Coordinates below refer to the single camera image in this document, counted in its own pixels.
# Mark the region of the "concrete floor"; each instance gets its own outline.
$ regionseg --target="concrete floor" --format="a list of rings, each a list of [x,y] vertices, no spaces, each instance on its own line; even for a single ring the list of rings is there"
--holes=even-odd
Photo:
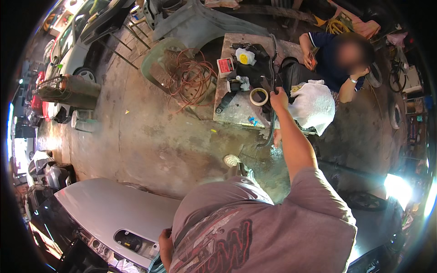
[[[145,24],[142,29],[151,34]],[[140,67],[145,46],[127,31],[118,36],[132,52],[112,37],[109,45]],[[222,158],[232,153],[254,170],[274,202],[281,202],[289,193],[282,149],[257,151],[256,144],[264,142],[258,130],[200,121],[186,113],[170,114],[166,108],[169,96],[146,80],[140,70],[108,51],[103,53],[96,77],[102,84],[94,112],[100,122],[96,132],[75,131],[69,124],[54,121],[44,122],[38,130],[37,149],[51,149],[58,162],[71,162],[78,180],[106,177],[183,198],[199,184],[221,180],[227,171]],[[392,130],[387,103],[401,103],[402,98],[385,85],[375,89],[375,94],[382,120],[375,96],[365,85],[354,102],[339,108],[320,138],[310,138],[323,159],[381,174],[396,166],[399,148],[406,139],[405,121],[401,129]],[[174,100],[169,106],[178,107]],[[321,169],[339,189],[373,190],[380,186],[330,168]]]

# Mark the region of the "workbench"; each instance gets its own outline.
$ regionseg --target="workbench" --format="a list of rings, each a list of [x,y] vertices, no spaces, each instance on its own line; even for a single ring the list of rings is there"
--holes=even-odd
[[[232,43],[261,44],[270,57],[274,55],[273,41],[270,37],[239,33],[226,33],[222,47],[222,59],[232,58],[231,53],[235,54],[235,50],[231,47]],[[300,63],[303,63],[303,53],[298,44],[277,40],[277,57],[274,65],[276,72],[282,63],[282,60],[290,56],[297,58]],[[217,80],[214,110],[220,104],[224,95],[228,92],[226,81],[226,78],[220,78]],[[214,111],[213,120],[222,123],[250,126],[256,129],[263,129],[265,127],[268,128],[270,125],[265,119],[264,115],[262,115],[261,106],[255,106],[250,102],[249,93],[249,91],[237,93],[232,99],[231,103],[223,110],[222,113],[217,114]],[[253,125],[249,121],[249,118],[251,117],[254,117],[254,121],[257,121],[256,125]],[[275,128],[279,128],[278,122],[275,123]]]

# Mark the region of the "navy blue shirt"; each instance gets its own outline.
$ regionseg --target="navy blue shirt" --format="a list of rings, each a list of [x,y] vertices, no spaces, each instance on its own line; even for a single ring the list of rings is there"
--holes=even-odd
[[[325,84],[334,92],[339,92],[340,87],[349,78],[344,69],[336,65],[338,44],[333,41],[336,35],[326,32],[308,32],[309,39],[314,47],[319,48],[316,53],[316,72],[324,80]],[[358,78],[355,91],[358,91],[364,83],[364,76]]]

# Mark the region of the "white sneaker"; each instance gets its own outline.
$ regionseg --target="white sneaker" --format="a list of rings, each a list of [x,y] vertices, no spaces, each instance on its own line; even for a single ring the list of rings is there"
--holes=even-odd
[[[229,168],[237,166],[238,163],[241,162],[241,160],[236,155],[227,155],[223,158],[223,162],[228,166]]]

